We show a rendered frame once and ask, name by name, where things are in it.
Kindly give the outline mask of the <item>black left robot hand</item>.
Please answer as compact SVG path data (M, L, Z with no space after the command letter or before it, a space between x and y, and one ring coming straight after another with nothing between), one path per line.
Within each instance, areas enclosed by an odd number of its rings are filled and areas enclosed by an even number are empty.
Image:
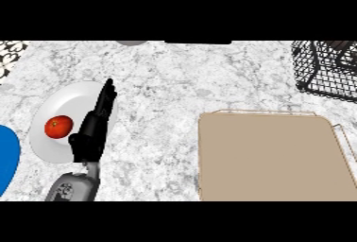
M86 115L80 130L68 137L76 163L98 163L101 160L115 97L114 80L110 78L101 90L95 108Z

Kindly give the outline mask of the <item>beige tray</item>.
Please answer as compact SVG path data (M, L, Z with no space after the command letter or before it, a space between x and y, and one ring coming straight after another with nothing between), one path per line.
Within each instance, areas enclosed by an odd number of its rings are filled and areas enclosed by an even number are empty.
M319 115L204 113L200 198L357 200L337 133Z

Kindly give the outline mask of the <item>red tomato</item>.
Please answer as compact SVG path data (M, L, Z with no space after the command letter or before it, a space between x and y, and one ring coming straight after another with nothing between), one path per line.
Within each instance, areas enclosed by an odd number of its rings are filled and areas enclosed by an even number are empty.
M52 139L62 139L73 130L74 122L70 116L58 115L45 124L45 133Z

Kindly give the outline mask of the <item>white plate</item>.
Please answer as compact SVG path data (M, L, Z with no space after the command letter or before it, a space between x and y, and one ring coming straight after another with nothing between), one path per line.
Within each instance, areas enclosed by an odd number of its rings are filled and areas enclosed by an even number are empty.
M86 115L95 108L104 85L105 84L95 81L83 81L70 84L51 95L39 108L30 130L30 143L37 156L49 163L62 164L74 162L68 137L80 130ZM70 116L74 126L65 138L52 139L45 133L45 124L48 120L58 115ZM115 116L117 104L114 104L110 118L108 134L115 126Z

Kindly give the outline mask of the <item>blue placemat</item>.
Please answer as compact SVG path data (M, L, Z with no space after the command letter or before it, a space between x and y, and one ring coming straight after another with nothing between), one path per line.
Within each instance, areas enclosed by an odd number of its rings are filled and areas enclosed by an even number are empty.
M20 161L20 140L11 128L0 125L0 197L11 185Z

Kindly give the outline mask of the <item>black and white patterned object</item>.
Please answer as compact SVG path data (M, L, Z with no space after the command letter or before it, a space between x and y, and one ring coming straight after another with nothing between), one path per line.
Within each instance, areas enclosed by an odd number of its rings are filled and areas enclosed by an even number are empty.
M28 45L28 41L0 41L0 82L9 75Z

